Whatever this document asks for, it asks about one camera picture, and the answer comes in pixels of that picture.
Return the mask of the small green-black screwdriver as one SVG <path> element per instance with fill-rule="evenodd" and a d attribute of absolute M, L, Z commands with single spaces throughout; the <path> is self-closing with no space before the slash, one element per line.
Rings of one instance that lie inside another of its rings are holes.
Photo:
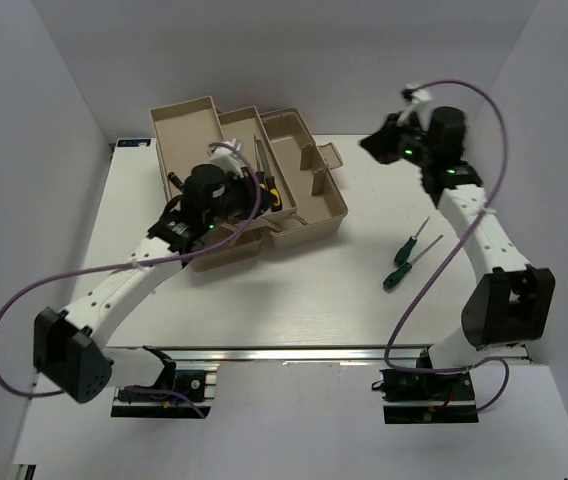
<path fill-rule="evenodd" d="M 167 174 L 167 179 L 178 191 L 183 191 L 183 182 L 174 172 L 169 172 Z"/>

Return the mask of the yellow-black file tool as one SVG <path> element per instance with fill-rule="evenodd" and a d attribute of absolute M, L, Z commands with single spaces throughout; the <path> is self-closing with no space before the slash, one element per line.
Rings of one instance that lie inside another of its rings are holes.
<path fill-rule="evenodd" d="M 269 187 L 266 181 L 266 173 L 265 173 L 265 149 L 263 146 L 263 142 L 254 137 L 254 146 L 255 146 L 255 156 L 256 156 L 256 167 L 257 167 L 257 176 L 260 181 L 260 186 L 268 191 Z"/>

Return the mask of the beige tool box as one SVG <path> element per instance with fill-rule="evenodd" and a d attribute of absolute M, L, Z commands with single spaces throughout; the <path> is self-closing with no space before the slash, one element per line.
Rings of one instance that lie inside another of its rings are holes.
<path fill-rule="evenodd" d="M 343 161 L 318 144 L 300 112 L 218 110 L 206 96 L 150 116 L 167 205 L 149 229 L 202 272 L 335 234 L 348 213 L 332 169 Z"/>

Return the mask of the green handle screwdriver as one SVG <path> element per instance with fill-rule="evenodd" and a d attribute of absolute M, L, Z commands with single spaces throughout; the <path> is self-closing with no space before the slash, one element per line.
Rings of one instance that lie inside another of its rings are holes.
<path fill-rule="evenodd" d="M 417 263 L 427 252 L 429 252 L 439 241 L 441 241 L 443 237 L 444 235 L 440 234 L 419 254 L 417 254 L 412 261 L 405 260 L 393 272 L 389 273 L 382 283 L 383 289 L 385 291 L 391 291 L 395 289 L 405 278 L 405 276 L 412 270 L 414 264 Z"/>
<path fill-rule="evenodd" d="M 430 220 L 430 218 L 427 217 L 422 222 L 422 224 L 420 225 L 420 227 L 416 231 L 416 233 L 411 235 L 407 239 L 407 241 L 402 245 L 402 247 L 396 252 L 394 260 L 393 260 L 393 263 L 394 263 L 395 266 L 400 267 L 403 263 L 405 263 L 409 259 L 415 245 L 417 244 L 417 240 L 418 240 L 419 235 L 421 234 L 421 232 L 423 231 L 423 229 L 425 228 L 425 226 L 427 225 L 429 220 Z"/>

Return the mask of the yellow-black screwdriver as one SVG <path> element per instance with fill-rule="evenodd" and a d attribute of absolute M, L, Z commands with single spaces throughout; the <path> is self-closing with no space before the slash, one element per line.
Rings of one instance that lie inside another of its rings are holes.
<path fill-rule="evenodd" d="M 264 182 L 263 182 L 263 186 L 265 187 L 265 190 L 271 194 L 271 196 L 273 197 L 273 202 L 271 204 L 271 210 L 273 212 L 279 212 L 282 210 L 283 206 L 282 206 L 282 200 L 281 200 L 281 195 L 280 192 L 276 186 L 275 183 L 275 178 L 271 175 L 271 174 L 264 174 Z"/>

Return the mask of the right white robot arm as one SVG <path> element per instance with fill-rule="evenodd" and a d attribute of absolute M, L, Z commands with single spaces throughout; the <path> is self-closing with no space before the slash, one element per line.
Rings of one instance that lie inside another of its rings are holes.
<path fill-rule="evenodd" d="M 420 169 L 422 187 L 461 242 L 476 287 L 461 312 L 460 327 L 428 347 L 417 365 L 417 390 L 436 399 L 451 374 L 476 365 L 497 348 L 542 337 L 555 290 L 548 268 L 536 268 L 509 239 L 476 170 L 464 159 L 465 114 L 438 107 L 423 127 L 409 110 L 387 116 L 361 140 L 378 163 L 407 160 Z"/>

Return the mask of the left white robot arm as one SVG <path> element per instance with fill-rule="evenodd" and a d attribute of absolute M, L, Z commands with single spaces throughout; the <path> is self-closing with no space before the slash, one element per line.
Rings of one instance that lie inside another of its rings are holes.
<path fill-rule="evenodd" d="M 128 262 L 110 268 L 100 284 L 61 310 L 38 314 L 36 370 L 79 404 L 108 387 L 140 389 L 155 399 L 169 396 L 175 387 L 174 360 L 148 346 L 110 349 L 110 338 L 157 287 L 191 259 L 210 253 L 204 241 L 216 227 L 254 219 L 272 202 L 247 168 L 194 167 Z"/>

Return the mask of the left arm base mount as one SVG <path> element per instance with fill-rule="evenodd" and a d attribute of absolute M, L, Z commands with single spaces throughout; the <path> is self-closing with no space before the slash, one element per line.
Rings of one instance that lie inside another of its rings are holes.
<path fill-rule="evenodd" d="M 171 382 L 149 393 L 150 387 L 116 389 L 113 418 L 205 419 L 216 395 L 217 365 L 182 364 Z"/>

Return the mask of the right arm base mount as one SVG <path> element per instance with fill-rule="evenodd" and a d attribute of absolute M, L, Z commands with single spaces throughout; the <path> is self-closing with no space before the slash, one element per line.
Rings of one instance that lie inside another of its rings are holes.
<path fill-rule="evenodd" d="M 384 421 L 390 425 L 477 423 L 475 391 L 468 373 L 416 374 L 380 371 L 371 390 L 382 395 Z"/>

